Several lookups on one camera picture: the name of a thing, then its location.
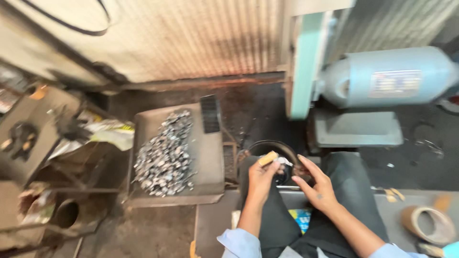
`left hand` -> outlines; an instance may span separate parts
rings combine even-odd
[[[278,172],[279,168],[280,163],[277,161],[274,161],[270,165],[266,165],[264,167],[262,167],[257,161],[250,167],[247,202],[264,205],[268,199],[273,176],[276,172]]]

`corrugated metal wall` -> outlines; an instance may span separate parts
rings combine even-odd
[[[132,82],[276,70],[280,0],[104,1],[113,25],[92,37],[71,31],[18,0],[8,0],[91,61]],[[37,5],[89,30],[106,26],[95,0],[40,0]]]
[[[112,25],[101,37],[71,31],[20,0],[7,1],[90,61],[105,62],[135,83],[271,72],[280,65],[284,0],[105,0]],[[33,2],[84,29],[107,26],[96,0]],[[358,0],[328,60],[428,45],[458,3]]]
[[[458,5],[459,0],[359,0],[328,62],[344,53],[429,45]]]

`dirty concrete floor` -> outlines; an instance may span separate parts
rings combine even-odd
[[[199,97],[216,94],[221,100],[223,122],[244,148],[258,140],[280,140],[297,153],[306,154],[304,122],[289,122],[285,116],[284,92],[280,84],[248,87],[192,89],[149,93],[126,91],[110,97],[108,109],[120,118],[132,120],[145,110],[195,103]],[[459,117],[445,114],[435,106],[396,109],[407,138],[398,148],[362,148],[373,185],[432,190],[459,190],[456,167],[459,164]],[[439,145],[445,151],[438,160],[428,151],[417,154],[412,138],[422,121],[440,132]],[[430,139],[431,133],[425,133]],[[126,165],[114,173],[125,173]],[[143,208],[121,212],[116,208],[95,236],[83,245],[82,258],[189,257],[193,240],[195,207]],[[70,257],[76,242],[59,250],[55,257]]]

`tape roll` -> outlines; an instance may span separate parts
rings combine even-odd
[[[427,235],[419,227],[418,219],[426,212],[433,220],[434,231]],[[402,211],[403,226],[418,237],[436,245],[446,245],[454,241],[456,229],[451,218],[445,213],[431,207],[410,206]]]

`hand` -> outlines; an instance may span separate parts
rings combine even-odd
[[[274,174],[278,172],[280,163],[272,162],[270,165],[262,167],[260,163],[255,162],[249,168],[249,193],[246,202],[253,202],[264,205],[268,199],[269,189]]]
[[[330,178],[312,161],[298,155],[301,163],[309,170],[316,184],[310,187],[301,177],[293,176],[295,181],[316,209],[327,214],[336,210],[340,204],[336,200]]]

